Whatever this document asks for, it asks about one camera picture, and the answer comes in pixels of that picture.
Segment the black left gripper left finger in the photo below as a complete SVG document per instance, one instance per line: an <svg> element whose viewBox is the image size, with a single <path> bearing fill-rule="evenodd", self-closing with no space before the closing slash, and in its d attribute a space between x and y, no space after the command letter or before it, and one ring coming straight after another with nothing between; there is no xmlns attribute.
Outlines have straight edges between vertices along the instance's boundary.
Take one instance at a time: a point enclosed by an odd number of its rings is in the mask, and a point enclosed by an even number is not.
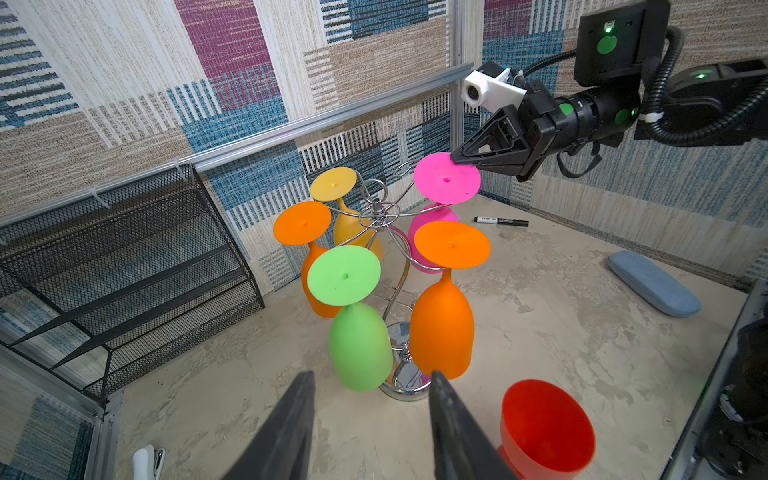
<svg viewBox="0 0 768 480"><path fill-rule="evenodd" d="M307 479L315 377L300 372L224 479Z"/></svg>

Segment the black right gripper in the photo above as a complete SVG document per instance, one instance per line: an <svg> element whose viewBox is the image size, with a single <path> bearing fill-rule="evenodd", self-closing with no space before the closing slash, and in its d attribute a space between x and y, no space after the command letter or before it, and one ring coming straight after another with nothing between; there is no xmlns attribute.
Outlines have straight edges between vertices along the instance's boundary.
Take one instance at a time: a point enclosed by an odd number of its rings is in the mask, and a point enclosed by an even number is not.
<svg viewBox="0 0 768 480"><path fill-rule="evenodd" d="M454 164L516 177L523 183L549 155L565 151L574 156L583 148L584 91L553 97L539 80L528 82L526 90L519 109L502 107L451 153Z"/></svg>

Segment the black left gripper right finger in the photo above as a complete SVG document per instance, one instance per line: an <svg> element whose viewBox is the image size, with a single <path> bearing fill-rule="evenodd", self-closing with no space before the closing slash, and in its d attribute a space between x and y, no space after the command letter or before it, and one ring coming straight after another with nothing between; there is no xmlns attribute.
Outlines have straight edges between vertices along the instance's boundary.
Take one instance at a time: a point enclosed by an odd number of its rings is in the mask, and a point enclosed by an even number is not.
<svg viewBox="0 0 768 480"><path fill-rule="evenodd" d="M431 375L429 409L436 479L517 479L447 378Z"/></svg>

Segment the pink wine glass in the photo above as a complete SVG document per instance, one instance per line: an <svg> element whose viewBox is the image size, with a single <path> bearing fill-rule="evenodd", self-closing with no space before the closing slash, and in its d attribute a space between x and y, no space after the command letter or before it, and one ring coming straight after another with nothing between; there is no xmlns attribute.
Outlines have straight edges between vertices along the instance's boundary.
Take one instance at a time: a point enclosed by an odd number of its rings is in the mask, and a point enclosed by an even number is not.
<svg viewBox="0 0 768 480"><path fill-rule="evenodd" d="M437 265L428 261L415 245L415 235L424 225L434 221L458 222L451 206L464 203L479 191L481 176L472 165L456 165L448 152L438 152L424 157L416 166L414 181L418 191L431 205L414 217L408 231L411 257L414 267L427 274L434 274Z"/></svg>

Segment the red wine glass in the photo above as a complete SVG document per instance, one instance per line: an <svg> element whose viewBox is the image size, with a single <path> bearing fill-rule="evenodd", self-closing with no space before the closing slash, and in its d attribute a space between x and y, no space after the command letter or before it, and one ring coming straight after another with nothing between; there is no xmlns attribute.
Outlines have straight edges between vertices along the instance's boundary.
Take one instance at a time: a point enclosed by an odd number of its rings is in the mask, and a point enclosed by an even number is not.
<svg viewBox="0 0 768 480"><path fill-rule="evenodd" d="M566 391L537 379L510 386L502 400L497 452L521 479L573 479L593 461L589 417Z"/></svg>

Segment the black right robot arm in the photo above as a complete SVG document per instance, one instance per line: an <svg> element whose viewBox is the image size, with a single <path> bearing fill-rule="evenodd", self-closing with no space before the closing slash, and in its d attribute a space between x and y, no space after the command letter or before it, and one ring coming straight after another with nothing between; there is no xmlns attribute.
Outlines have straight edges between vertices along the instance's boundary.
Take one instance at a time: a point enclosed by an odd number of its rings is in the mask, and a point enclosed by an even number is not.
<svg viewBox="0 0 768 480"><path fill-rule="evenodd" d="M673 147L741 145L767 136L767 63L753 58L676 70L684 32L666 1L591 12L577 45L511 70L486 62L462 97L491 116L451 153L456 165L528 181L549 156L618 147L627 131Z"/></svg>

